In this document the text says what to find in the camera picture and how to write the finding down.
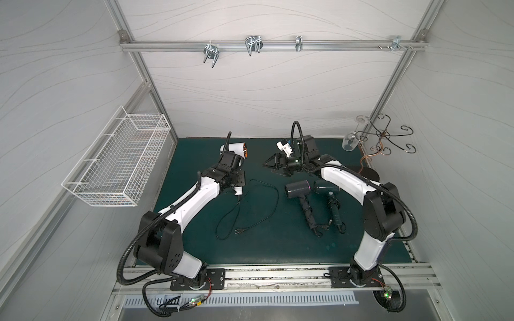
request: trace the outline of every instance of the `glass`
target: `glass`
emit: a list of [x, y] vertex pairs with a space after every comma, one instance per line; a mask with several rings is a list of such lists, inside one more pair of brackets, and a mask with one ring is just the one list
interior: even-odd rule
[[346, 134], [343, 139], [343, 149], [348, 152], [353, 151], [360, 143], [360, 138], [357, 137], [357, 129], [359, 128], [359, 125], [369, 124], [370, 118], [368, 116], [359, 115], [355, 117], [355, 121], [357, 122], [357, 127], [355, 127], [354, 131], [350, 131], [348, 134]]

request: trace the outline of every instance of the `white wire basket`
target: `white wire basket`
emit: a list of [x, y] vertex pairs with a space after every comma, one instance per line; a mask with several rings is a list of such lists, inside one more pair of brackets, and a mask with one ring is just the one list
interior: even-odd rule
[[[108, 127], [115, 129], [105, 134]], [[91, 206], [137, 206], [170, 129], [163, 114], [127, 114], [120, 106], [62, 186]]]

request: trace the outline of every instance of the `black mounting plate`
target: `black mounting plate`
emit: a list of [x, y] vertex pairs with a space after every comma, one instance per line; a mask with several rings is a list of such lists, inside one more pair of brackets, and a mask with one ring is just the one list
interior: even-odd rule
[[[225, 287], [225, 269], [211, 269], [207, 267], [207, 277], [211, 279], [213, 290], [223, 290]], [[200, 288], [192, 289], [189, 286], [190, 281], [185, 276], [179, 276], [171, 282], [171, 291], [190, 291], [190, 290], [208, 290], [209, 282], [205, 283]]]
[[[329, 267], [328, 272], [330, 273], [330, 286], [332, 288], [355, 288], [355, 285], [352, 284], [350, 278], [348, 277], [348, 269], [350, 267]], [[366, 283], [366, 287], [374, 288], [381, 287], [381, 285], [371, 278], [375, 278], [380, 282], [384, 282], [380, 269], [377, 268], [373, 275], [370, 277], [370, 281]]]

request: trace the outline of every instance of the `green table mat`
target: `green table mat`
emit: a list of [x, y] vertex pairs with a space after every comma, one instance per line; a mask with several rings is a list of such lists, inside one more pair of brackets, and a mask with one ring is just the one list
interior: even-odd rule
[[[346, 224], [346, 233], [341, 235], [331, 226], [323, 231], [323, 237], [316, 237], [308, 228], [297, 199], [287, 199], [284, 185], [306, 179], [313, 183], [318, 179], [307, 173], [295, 173], [292, 177], [274, 174], [262, 167], [262, 163], [278, 151], [279, 139], [231, 139], [231, 143], [246, 142], [248, 159], [243, 169], [247, 185], [244, 193], [250, 194], [242, 200], [241, 213], [234, 228], [242, 228], [269, 215], [276, 192], [250, 179], [259, 179], [276, 186], [280, 192], [275, 214], [256, 227], [240, 235], [233, 233], [226, 240], [215, 237], [219, 220], [237, 202], [231, 190], [225, 190], [210, 201], [188, 224], [183, 235], [184, 250], [208, 264], [276, 264], [276, 263], [344, 263], [349, 262], [357, 251], [362, 235], [362, 207], [351, 196], [341, 191], [341, 218]], [[225, 139], [184, 138], [180, 139], [170, 168], [159, 194], [155, 211], [173, 203], [191, 188], [196, 181], [196, 172], [207, 169], [218, 161], [219, 147]], [[359, 149], [346, 152], [341, 148], [341, 139], [316, 139], [321, 154], [329, 154], [345, 165], [358, 165]], [[326, 197], [310, 194], [309, 203], [314, 209], [317, 223], [326, 223], [329, 210]], [[225, 217], [219, 227], [219, 234], [226, 235], [234, 220], [236, 211]], [[411, 258], [402, 242], [395, 242], [389, 249], [384, 262], [410, 263]]]

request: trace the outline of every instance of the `ventilation grate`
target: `ventilation grate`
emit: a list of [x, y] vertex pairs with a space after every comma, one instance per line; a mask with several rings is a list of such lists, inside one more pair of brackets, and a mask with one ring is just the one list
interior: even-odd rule
[[[190, 301], [199, 294], [182, 294], [180, 304]], [[151, 295], [150, 304], [157, 307], [178, 294]], [[248, 306], [329, 306], [359, 304], [353, 291], [319, 292], [267, 292], [267, 293], [213, 293], [201, 307], [248, 307]], [[141, 295], [127, 295], [124, 308], [144, 307]]]

